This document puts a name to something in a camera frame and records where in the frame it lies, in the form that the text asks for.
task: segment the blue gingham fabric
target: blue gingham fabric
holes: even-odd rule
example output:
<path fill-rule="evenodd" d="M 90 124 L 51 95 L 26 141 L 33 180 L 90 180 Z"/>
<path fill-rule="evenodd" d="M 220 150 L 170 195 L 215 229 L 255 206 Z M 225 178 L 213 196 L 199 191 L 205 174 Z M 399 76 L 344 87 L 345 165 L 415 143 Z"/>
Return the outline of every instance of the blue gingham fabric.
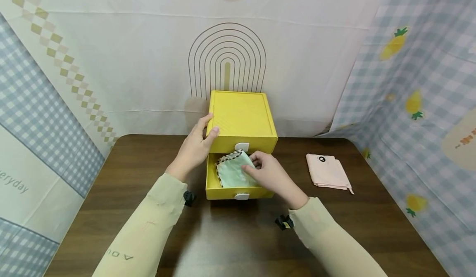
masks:
<path fill-rule="evenodd" d="M 0 125 L 85 197 L 104 157 L 1 15 Z M 58 247 L 0 214 L 1 277 L 42 276 Z"/>
<path fill-rule="evenodd" d="M 59 243 L 0 218 L 0 276 L 41 277 Z"/>
<path fill-rule="evenodd" d="M 382 49 L 403 27 L 403 48 L 381 61 Z M 417 121 L 405 110 L 415 90 L 424 113 Z M 410 194 L 427 200 L 416 217 L 406 215 L 455 277 L 476 276 L 476 173 L 458 167 L 440 147 L 475 107 L 476 0 L 382 0 L 330 133 L 323 135 L 347 137 L 370 152 L 367 162 L 402 211 Z"/>
<path fill-rule="evenodd" d="M 0 125 L 83 198 L 104 157 L 0 15 Z"/>

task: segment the pink cloth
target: pink cloth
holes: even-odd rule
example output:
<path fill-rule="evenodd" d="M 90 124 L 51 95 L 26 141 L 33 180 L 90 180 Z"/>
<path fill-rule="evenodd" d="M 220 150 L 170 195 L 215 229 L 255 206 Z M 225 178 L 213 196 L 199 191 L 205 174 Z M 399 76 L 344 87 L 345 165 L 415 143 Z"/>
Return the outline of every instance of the pink cloth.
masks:
<path fill-rule="evenodd" d="M 344 168 L 334 156 L 307 154 L 306 160 L 314 185 L 350 190 L 354 194 Z"/>

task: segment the black clip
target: black clip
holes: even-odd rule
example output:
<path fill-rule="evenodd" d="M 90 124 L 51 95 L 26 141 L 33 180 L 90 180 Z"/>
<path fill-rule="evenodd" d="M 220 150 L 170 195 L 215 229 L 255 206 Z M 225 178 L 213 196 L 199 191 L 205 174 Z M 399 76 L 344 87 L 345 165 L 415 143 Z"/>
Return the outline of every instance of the black clip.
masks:
<path fill-rule="evenodd" d="M 289 217 L 289 215 L 286 217 L 284 215 L 280 215 L 278 218 L 276 218 L 274 222 L 279 226 L 281 230 L 294 227 L 294 223 L 291 220 L 291 217 Z"/>
<path fill-rule="evenodd" d="M 195 195 L 195 193 L 193 192 L 189 192 L 188 190 L 186 190 L 183 193 L 183 198 L 185 199 L 185 206 L 192 207 L 192 203 L 197 198 L 197 195 Z"/>

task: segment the drawer handle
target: drawer handle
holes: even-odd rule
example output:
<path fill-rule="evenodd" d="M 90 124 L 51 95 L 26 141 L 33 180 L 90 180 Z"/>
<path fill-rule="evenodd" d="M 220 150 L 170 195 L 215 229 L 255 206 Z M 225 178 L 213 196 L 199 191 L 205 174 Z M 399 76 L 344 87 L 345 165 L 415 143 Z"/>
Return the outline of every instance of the drawer handle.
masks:
<path fill-rule="evenodd" d="M 250 198 L 249 193 L 237 193 L 235 195 L 235 199 L 238 200 L 238 201 L 246 201 L 249 198 Z"/>
<path fill-rule="evenodd" d="M 242 143 L 237 143 L 237 144 L 235 145 L 235 150 L 238 151 L 238 150 L 240 150 L 240 149 L 243 150 L 244 152 L 247 152 L 247 151 L 250 149 L 250 143 L 244 143 L 244 142 L 242 142 Z"/>

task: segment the brown table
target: brown table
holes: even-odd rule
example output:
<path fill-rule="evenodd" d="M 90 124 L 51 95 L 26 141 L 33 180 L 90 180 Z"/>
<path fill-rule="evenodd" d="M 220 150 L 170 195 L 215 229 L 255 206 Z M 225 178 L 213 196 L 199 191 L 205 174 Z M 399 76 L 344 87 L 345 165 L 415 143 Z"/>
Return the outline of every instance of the brown table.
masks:
<path fill-rule="evenodd" d="M 107 158 L 45 276 L 89 277 L 120 228 L 172 162 L 184 137 L 128 135 Z M 355 195 L 311 183 L 305 154 L 334 155 Z M 447 276 L 358 150 L 345 139 L 281 138 L 275 157 L 389 276 Z M 157 276 L 328 276 L 294 231 L 279 230 L 282 201 L 207 201 L 205 167 L 192 175 L 197 194 L 172 230 Z"/>

